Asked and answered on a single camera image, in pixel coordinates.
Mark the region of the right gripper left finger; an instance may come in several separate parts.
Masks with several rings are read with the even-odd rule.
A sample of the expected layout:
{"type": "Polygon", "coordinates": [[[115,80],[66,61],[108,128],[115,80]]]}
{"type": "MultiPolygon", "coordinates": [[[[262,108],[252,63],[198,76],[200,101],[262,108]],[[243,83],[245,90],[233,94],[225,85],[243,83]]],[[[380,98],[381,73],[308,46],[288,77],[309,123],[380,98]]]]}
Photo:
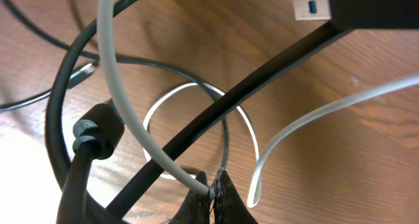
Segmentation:
{"type": "Polygon", "coordinates": [[[209,224],[210,204],[209,195],[199,195],[190,189],[177,213],[168,220],[168,223],[209,224]]]}

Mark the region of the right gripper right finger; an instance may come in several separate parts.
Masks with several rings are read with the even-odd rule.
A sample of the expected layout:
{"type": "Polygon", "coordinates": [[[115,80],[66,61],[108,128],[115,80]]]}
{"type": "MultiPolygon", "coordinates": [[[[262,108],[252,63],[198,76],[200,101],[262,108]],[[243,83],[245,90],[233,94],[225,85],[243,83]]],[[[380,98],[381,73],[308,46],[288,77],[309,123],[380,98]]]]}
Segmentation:
{"type": "Polygon", "coordinates": [[[214,214],[215,224],[258,224],[225,170],[215,180],[214,214]]]}

